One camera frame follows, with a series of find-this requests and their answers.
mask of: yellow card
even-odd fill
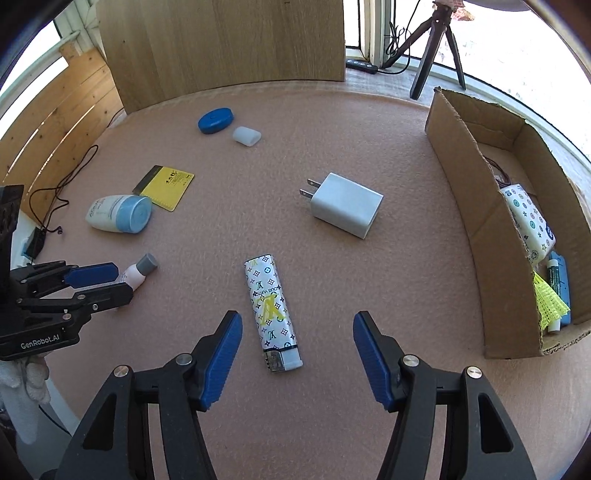
[[[176,168],[155,165],[134,188],[134,194],[150,197],[153,203],[172,212],[194,176]]]

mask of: wooden panel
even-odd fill
[[[73,59],[82,55],[82,49],[78,45],[78,42],[69,41],[60,47],[60,53],[66,59],[68,65],[70,65]]]
[[[96,142],[109,122],[122,107],[117,89],[112,86],[95,107],[76,125],[63,143],[53,154],[41,174],[33,184],[31,192],[36,189],[55,187],[59,181],[70,173],[82,160],[86,151]],[[24,196],[21,209],[32,219],[34,216],[29,208],[30,193]],[[49,210],[53,201],[53,192],[39,192],[31,199],[33,210],[37,216],[43,216]]]
[[[70,60],[70,66],[54,78],[27,105],[0,140],[0,176],[3,178],[33,132],[48,115],[94,72],[105,66],[93,50]]]
[[[102,0],[97,8],[128,113],[225,85],[345,79],[342,0]]]
[[[51,153],[76,122],[114,86],[106,65],[86,79],[39,127],[12,170],[4,178],[4,184],[22,183],[26,192]]]

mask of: blue package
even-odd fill
[[[560,292],[558,296],[562,299],[563,302],[567,304],[570,308],[570,292],[569,292],[569,277],[566,271],[566,260],[564,257],[561,257],[558,253],[551,251],[550,252],[550,259],[558,261],[558,277],[560,279]],[[560,326],[570,325],[570,310],[562,316],[560,319]]]
[[[202,133],[214,134],[227,128],[234,120],[234,114],[229,108],[217,108],[203,115],[197,126]]]

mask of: tripod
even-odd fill
[[[449,47],[452,50],[453,61],[456,64],[457,80],[460,82],[460,86],[466,90],[466,81],[464,80],[464,71],[462,70],[460,53],[457,49],[456,37],[449,26],[450,21],[452,20],[453,10],[451,7],[440,4],[439,2],[435,2],[435,5],[437,9],[433,12],[431,18],[429,20],[425,20],[405,40],[405,42],[400,45],[400,47],[396,50],[396,53],[394,53],[394,55],[392,55],[382,65],[383,69],[387,69],[394,65],[394,62],[396,62],[396,60],[398,60],[413,43],[422,37],[427,30],[431,29],[429,40],[427,42],[427,46],[425,47],[425,53],[423,54],[420,65],[418,66],[418,72],[414,78],[413,86],[410,89],[410,98],[413,100],[417,100],[421,96],[421,92],[423,91],[423,87],[425,86],[427,76],[431,71],[431,67],[433,66],[433,61],[435,60],[435,55],[437,54],[437,50],[439,49],[439,44],[441,43],[444,33],[447,38],[447,43],[449,43]]]

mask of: lighter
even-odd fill
[[[244,262],[244,269],[269,370],[283,372],[301,367],[303,363],[275,259],[272,255],[256,257]]]

